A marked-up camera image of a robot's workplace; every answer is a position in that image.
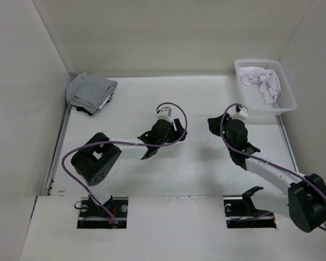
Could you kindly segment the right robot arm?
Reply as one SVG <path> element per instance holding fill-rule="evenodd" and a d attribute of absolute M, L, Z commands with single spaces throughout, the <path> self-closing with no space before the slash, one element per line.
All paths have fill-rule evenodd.
<path fill-rule="evenodd" d="M 281 196 L 270 196 L 257 186 L 242 194 L 241 209 L 247 215 L 260 210 L 289 218 L 310 233 L 326 222 L 326 184 L 315 173 L 305 176 L 261 158 L 260 149 L 248 141 L 245 123 L 225 113 L 207 120 L 209 131 L 224 141 L 231 160 L 240 168 L 271 183 Z"/>

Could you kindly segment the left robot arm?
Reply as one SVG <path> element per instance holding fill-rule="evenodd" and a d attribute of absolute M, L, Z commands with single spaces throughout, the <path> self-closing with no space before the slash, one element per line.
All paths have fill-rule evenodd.
<path fill-rule="evenodd" d="M 71 165 L 84 180 L 83 186 L 89 194 L 92 210 L 101 217 L 115 215 L 113 197 L 100 183 L 118 160 L 149 159 L 156 155 L 159 148 L 184 141 L 186 136 L 187 130 L 179 119 L 172 122 L 158 119 L 151 130 L 131 141 L 113 141 L 102 132 L 96 133 L 71 158 Z"/>

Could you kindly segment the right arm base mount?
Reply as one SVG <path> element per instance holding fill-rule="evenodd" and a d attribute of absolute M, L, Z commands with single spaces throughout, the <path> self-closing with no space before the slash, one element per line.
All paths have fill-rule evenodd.
<path fill-rule="evenodd" d="M 277 228 L 273 213 L 256 209 L 252 196 L 263 187 L 255 186 L 242 195 L 223 198 L 226 225 L 228 229 Z"/>

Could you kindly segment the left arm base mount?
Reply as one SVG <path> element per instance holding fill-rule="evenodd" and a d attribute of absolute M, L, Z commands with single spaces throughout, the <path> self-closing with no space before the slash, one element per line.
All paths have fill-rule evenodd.
<path fill-rule="evenodd" d="M 78 229 L 126 229 L 129 198 L 113 197 L 105 203 L 108 211 L 117 219 L 118 223 L 110 221 L 110 215 L 89 197 L 83 197 L 74 204 L 78 211 Z"/>

